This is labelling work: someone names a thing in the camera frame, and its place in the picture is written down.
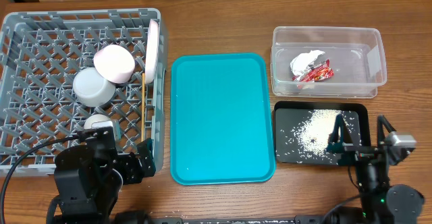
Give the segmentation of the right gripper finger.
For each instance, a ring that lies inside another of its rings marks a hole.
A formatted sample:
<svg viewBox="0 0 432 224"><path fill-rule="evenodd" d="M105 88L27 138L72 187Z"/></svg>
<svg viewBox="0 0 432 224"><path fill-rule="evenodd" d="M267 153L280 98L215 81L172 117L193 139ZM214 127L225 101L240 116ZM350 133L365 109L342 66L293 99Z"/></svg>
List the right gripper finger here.
<svg viewBox="0 0 432 224"><path fill-rule="evenodd" d="M389 134L396 132L396 129L391 125L391 123L385 118L384 115L379 115L377 117L377 143L378 145L393 146L394 142L392 139L387 139L384 134L384 130L387 130Z"/></svg>
<svg viewBox="0 0 432 224"><path fill-rule="evenodd" d="M344 128L345 122L343 115L339 114L335 118L335 125L332 133L329 135L327 152L344 152Z"/></svg>

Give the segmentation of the rice pile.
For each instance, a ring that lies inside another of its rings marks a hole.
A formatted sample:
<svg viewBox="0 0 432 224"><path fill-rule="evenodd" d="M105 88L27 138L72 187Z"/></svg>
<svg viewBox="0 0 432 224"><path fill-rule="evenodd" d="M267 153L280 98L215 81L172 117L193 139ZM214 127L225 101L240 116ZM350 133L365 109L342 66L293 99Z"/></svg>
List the rice pile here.
<svg viewBox="0 0 432 224"><path fill-rule="evenodd" d="M353 141L359 143L360 124L355 111L334 109L277 109L275 155L281 163L337 165L339 155L326 151L335 118L342 114Z"/></svg>

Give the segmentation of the wooden chopstick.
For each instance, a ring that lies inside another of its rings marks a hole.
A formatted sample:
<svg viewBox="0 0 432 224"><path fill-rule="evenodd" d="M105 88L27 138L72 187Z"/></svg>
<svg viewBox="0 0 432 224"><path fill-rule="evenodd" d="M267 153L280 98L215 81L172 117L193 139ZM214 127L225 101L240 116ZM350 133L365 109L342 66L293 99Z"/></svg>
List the wooden chopstick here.
<svg viewBox="0 0 432 224"><path fill-rule="evenodd" d="M141 139L140 141L143 142L144 137L144 131L145 131L145 73L142 73L142 90L141 90Z"/></svg>

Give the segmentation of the white cup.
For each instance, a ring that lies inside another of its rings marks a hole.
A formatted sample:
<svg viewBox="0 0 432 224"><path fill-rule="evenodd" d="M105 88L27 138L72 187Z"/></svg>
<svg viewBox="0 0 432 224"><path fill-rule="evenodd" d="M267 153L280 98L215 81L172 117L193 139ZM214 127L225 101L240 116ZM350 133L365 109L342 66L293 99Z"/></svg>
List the white cup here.
<svg viewBox="0 0 432 224"><path fill-rule="evenodd" d="M109 121L109 120L110 120L109 117L102 114L92 115L84 122L84 129L85 130L90 129L93 123L101 122L101 121Z"/></svg>

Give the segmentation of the grey bowl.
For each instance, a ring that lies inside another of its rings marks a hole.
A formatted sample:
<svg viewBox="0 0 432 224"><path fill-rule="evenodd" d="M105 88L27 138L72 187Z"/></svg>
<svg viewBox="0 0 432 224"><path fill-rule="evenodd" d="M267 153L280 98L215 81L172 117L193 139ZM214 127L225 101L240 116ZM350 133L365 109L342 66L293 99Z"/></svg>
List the grey bowl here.
<svg viewBox="0 0 432 224"><path fill-rule="evenodd" d="M115 94L115 85L93 67L80 70L74 78L72 88L78 101L87 107L103 106Z"/></svg>

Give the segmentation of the red snack wrapper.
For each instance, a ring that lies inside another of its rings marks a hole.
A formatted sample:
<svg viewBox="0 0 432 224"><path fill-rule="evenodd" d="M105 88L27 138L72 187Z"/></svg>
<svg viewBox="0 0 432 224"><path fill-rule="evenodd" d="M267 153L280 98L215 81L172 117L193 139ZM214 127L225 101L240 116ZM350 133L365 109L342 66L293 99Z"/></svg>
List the red snack wrapper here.
<svg viewBox="0 0 432 224"><path fill-rule="evenodd" d="M318 82L334 76L330 60L321 50L299 54L290 62L290 69L294 82Z"/></svg>

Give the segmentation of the small pink plate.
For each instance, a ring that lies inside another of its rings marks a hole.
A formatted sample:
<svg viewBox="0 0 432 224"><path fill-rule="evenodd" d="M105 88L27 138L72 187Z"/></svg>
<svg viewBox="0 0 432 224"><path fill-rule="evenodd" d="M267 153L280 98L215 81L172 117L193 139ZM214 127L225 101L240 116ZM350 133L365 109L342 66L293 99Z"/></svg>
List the small pink plate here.
<svg viewBox="0 0 432 224"><path fill-rule="evenodd" d="M132 54L120 45L107 45L97 51L93 63L102 77L115 84L126 83L135 68Z"/></svg>

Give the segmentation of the large white plate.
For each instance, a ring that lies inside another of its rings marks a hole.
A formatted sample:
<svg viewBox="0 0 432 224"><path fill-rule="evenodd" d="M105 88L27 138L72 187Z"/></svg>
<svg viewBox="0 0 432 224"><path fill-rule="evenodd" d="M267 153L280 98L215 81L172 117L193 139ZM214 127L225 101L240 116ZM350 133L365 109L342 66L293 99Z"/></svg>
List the large white plate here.
<svg viewBox="0 0 432 224"><path fill-rule="evenodd" d="M155 20L151 20L148 27L148 36L145 55L145 84L153 82L156 73L159 49L159 25Z"/></svg>

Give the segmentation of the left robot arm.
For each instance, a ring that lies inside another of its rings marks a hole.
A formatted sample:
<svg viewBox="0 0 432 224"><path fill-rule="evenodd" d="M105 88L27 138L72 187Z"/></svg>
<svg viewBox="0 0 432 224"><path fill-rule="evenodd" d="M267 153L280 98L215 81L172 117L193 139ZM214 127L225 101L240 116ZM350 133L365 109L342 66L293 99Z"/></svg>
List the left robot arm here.
<svg viewBox="0 0 432 224"><path fill-rule="evenodd" d="M78 132L77 145L55 159L59 195L52 199L47 223L109 223L122 186L139 184L156 172L153 141L145 139L136 152L117 152L111 126Z"/></svg>

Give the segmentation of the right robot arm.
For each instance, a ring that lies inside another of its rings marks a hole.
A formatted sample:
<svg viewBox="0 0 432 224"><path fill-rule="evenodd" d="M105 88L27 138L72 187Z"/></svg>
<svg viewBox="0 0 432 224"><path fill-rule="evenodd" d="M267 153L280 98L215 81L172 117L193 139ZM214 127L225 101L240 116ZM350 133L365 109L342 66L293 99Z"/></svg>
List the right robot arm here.
<svg viewBox="0 0 432 224"><path fill-rule="evenodd" d="M377 118L377 145L355 145L343 115L337 115L326 151L340 156L339 166L355 168L358 194L333 207L321 222L416 223L425 197L410 186L393 186L389 179L389 168L415 148L414 136L397 132L382 115Z"/></svg>

